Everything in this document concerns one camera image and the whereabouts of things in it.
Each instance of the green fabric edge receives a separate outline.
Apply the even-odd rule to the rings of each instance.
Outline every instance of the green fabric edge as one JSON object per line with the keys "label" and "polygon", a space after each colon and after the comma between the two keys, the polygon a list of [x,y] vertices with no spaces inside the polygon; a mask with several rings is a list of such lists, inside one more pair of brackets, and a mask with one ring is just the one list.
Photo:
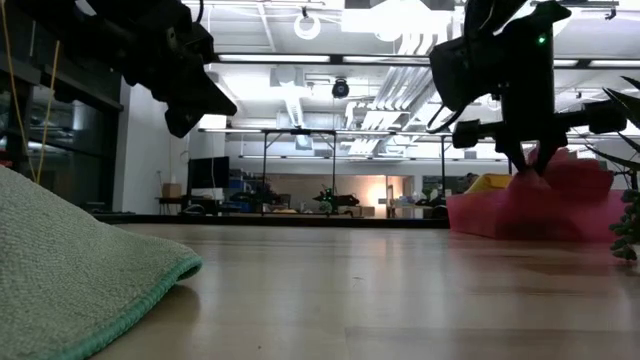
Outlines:
{"label": "green fabric edge", "polygon": [[140,298],[124,314],[114,320],[110,325],[79,343],[63,350],[62,352],[49,357],[52,360],[84,359],[98,351],[104,349],[115,339],[124,334],[135,325],[151,308],[153,308],[162,297],[179,280],[186,279],[194,275],[202,267],[202,258],[192,256],[182,260],[173,267],[166,275],[160,279],[145,296]]}

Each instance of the wooden floor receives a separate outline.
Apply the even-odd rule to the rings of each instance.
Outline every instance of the wooden floor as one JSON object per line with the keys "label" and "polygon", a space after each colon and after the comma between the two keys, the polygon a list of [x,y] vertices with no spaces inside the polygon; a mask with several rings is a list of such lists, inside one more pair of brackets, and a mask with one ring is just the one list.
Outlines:
{"label": "wooden floor", "polygon": [[97,359],[638,359],[606,246],[447,230],[128,225],[205,260]]}

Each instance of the green plant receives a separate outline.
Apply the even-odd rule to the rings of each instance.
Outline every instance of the green plant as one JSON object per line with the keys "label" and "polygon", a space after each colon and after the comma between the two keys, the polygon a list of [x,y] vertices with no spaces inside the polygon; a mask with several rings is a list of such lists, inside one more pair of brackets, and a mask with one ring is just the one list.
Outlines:
{"label": "green plant", "polygon": [[[640,81],[626,76],[622,78],[640,90]],[[618,110],[629,119],[633,126],[640,129],[640,99],[611,89],[604,89],[604,92],[609,96]],[[621,133],[618,133],[618,135],[636,153],[640,152],[640,144]],[[613,163],[627,167],[632,171],[640,171],[639,162],[603,153],[594,149],[592,146],[587,146],[587,148]],[[629,205],[625,208],[625,214],[620,217],[620,222],[609,226],[617,236],[620,236],[620,238],[611,245],[611,251],[615,257],[625,260],[637,260],[638,256],[632,245],[640,243],[640,193],[635,190],[627,190],[622,196],[622,201]]]}

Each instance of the green towel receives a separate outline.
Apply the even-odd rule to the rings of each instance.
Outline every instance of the green towel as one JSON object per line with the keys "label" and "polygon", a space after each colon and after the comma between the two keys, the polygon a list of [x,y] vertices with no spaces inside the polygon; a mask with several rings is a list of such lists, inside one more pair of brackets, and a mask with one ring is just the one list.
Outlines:
{"label": "green towel", "polygon": [[0,166],[0,359],[81,359],[127,331],[202,260],[102,224]]}

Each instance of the cardboard box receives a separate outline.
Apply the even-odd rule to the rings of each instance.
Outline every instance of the cardboard box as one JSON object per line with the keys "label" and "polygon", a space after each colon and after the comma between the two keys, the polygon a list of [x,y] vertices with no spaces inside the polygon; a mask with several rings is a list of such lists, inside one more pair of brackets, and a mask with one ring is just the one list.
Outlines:
{"label": "cardboard box", "polygon": [[162,197],[179,198],[182,196],[182,186],[180,184],[164,183],[162,184]]}

